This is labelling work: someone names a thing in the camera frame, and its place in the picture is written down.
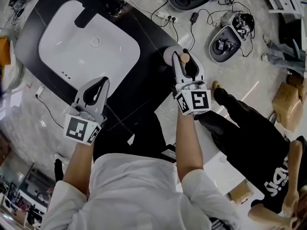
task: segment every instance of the white shirt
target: white shirt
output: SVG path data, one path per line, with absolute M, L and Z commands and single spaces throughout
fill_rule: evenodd
M 42 230 L 210 230 L 209 217 L 239 229 L 231 203 L 203 170 L 182 180 L 176 191 L 176 167 L 164 160 L 106 154 L 96 160 L 90 197 L 57 182 Z

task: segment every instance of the cardboard box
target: cardboard box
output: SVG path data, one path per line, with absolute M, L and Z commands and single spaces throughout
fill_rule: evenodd
M 307 98 L 307 80 L 293 74 L 288 76 L 287 83 L 298 89 L 298 96 L 302 103 L 304 103 Z
M 3 68 L 10 63 L 10 41 L 7 37 L 0 37 L 0 66 Z
M 277 121 L 285 129 L 294 131 L 303 117 L 303 103 L 298 97 L 298 89 L 282 83 L 272 104 L 277 113 Z
M 243 181 L 233 190 L 229 192 L 231 200 L 236 204 L 243 204 L 246 200 L 253 196 L 253 192 L 249 188 L 248 184 Z

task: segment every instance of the drain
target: drain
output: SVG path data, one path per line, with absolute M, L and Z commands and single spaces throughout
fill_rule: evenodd
M 92 37 L 90 44 L 94 48 L 98 48 L 100 45 L 102 45 L 102 39 L 100 37 Z

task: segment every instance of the black t-shirt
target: black t-shirt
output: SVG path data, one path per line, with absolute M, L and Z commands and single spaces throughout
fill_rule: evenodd
M 302 136 L 297 138 L 297 140 L 303 143 L 303 156 L 298 176 L 299 190 L 304 185 L 307 185 L 307 142 Z M 257 204 L 263 204 L 267 209 L 279 214 L 282 211 L 283 200 L 288 192 L 289 174 L 287 154 L 283 160 L 279 158 L 278 161 L 272 163 L 273 166 L 269 164 L 269 161 L 266 161 L 266 163 L 259 165 L 261 166 L 262 174 L 253 178 L 253 181 L 250 180 L 264 194 L 264 199 L 253 201 L 251 207 Z

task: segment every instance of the white sleeve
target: white sleeve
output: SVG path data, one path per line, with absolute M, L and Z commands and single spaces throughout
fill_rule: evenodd
M 183 193 L 191 204 L 199 207 L 209 218 L 217 218 L 232 229 L 240 229 L 240 218 L 230 201 L 223 196 L 203 170 L 194 170 L 182 180 Z
M 48 212 L 43 217 L 41 230 L 67 229 L 73 215 L 78 213 L 85 203 L 86 196 L 77 188 L 64 181 L 58 181 Z

